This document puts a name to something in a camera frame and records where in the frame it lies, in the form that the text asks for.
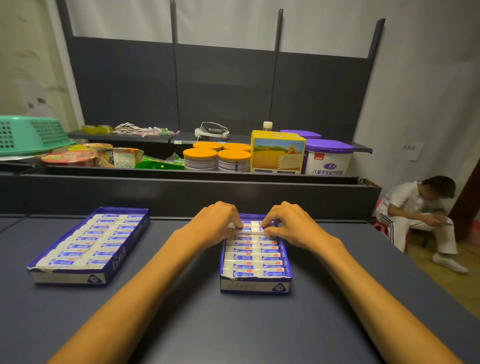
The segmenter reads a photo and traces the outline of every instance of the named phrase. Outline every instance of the eraser box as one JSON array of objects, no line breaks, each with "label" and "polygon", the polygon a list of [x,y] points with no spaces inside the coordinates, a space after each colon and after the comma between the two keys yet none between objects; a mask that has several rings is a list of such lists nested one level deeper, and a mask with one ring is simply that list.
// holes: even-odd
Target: eraser box
[{"label": "eraser box", "polygon": [[[265,215],[240,214],[242,221],[263,220]],[[285,245],[281,238],[276,237],[282,267],[285,269],[284,277],[228,277],[223,274],[225,250],[227,241],[222,242],[220,261],[220,291],[230,293],[265,293],[286,294],[289,292],[292,275]]]},{"label": "eraser box", "polygon": [[[36,267],[38,262],[47,256],[57,246],[72,237],[73,234],[79,230],[83,225],[94,217],[96,214],[104,215],[144,215],[139,220],[131,231],[130,235],[125,241],[121,243],[120,248],[111,256],[109,261],[101,268],[91,269],[61,269],[57,267],[52,268],[39,268]],[[91,284],[91,285],[105,285],[108,284],[118,268],[121,266],[125,258],[130,254],[135,244],[140,239],[141,235],[150,224],[150,217],[148,215],[148,209],[146,208],[127,208],[127,207],[99,207],[89,216],[79,222],[74,228],[70,229],[65,235],[60,237],[56,242],[48,247],[42,254],[40,254],[35,260],[33,260],[27,266],[27,270],[30,273],[35,283],[48,283],[48,284]]]}]

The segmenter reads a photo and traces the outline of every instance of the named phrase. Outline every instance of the sneaker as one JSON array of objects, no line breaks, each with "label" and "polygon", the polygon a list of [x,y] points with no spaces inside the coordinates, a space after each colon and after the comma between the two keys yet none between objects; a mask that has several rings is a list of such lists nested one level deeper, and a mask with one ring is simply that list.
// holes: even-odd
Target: sneaker
[{"label": "sneaker", "polygon": [[432,257],[432,261],[441,266],[447,267],[448,269],[451,269],[456,273],[468,274],[468,269],[466,269],[465,267],[462,267],[459,263],[457,263],[452,258],[444,258],[440,256],[438,253],[435,253]]}]

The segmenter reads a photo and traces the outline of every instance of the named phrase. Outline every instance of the cardboard box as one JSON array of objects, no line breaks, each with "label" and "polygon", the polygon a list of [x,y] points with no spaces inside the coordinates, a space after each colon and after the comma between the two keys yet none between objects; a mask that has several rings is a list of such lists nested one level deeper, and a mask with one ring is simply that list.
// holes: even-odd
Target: cardboard box
[{"label": "cardboard box", "polygon": [[[240,214],[242,221],[263,220],[265,215]],[[281,256],[282,267],[285,269],[285,276],[278,278],[263,277],[227,277],[223,273],[224,255],[226,241],[222,242],[222,253],[220,262],[220,291],[229,293],[263,293],[263,294],[287,294],[292,282],[290,262],[283,240],[277,237],[278,248]]]},{"label": "cardboard box", "polygon": [[[135,227],[129,237],[122,243],[121,247],[116,251],[112,258],[102,269],[58,269],[58,268],[38,268],[35,267],[40,259],[45,257],[50,251],[55,249],[62,241],[81,228],[95,214],[130,214],[145,215]],[[79,222],[73,229],[69,230],[60,239],[48,247],[35,260],[27,265],[27,270],[35,283],[48,284],[108,284],[118,268],[121,266],[125,258],[130,254],[135,244],[137,244],[140,236],[143,234],[147,226],[150,224],[147,208],[125,208],[125,207],[99,207],[89,216]]]},{"label": "cardboard box", "polygon": [[300,174],[305,143],[297,134],[254,130],[250,172]]}]

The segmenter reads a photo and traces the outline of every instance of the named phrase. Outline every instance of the white shirt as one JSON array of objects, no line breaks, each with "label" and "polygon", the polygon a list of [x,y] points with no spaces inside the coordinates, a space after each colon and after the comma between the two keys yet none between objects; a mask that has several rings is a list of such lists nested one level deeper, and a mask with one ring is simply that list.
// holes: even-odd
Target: white shirt
[{"label": "white shirt", "polygon": [[440,200],[428,201],[425,203],[419,195],[418,181],[407,182],[388,191],[376,209],[377,214],[388,215],[387,210],[390,204],[408,212],[420,213],[422,208],[427,204],[436,209],[442,208]]}]

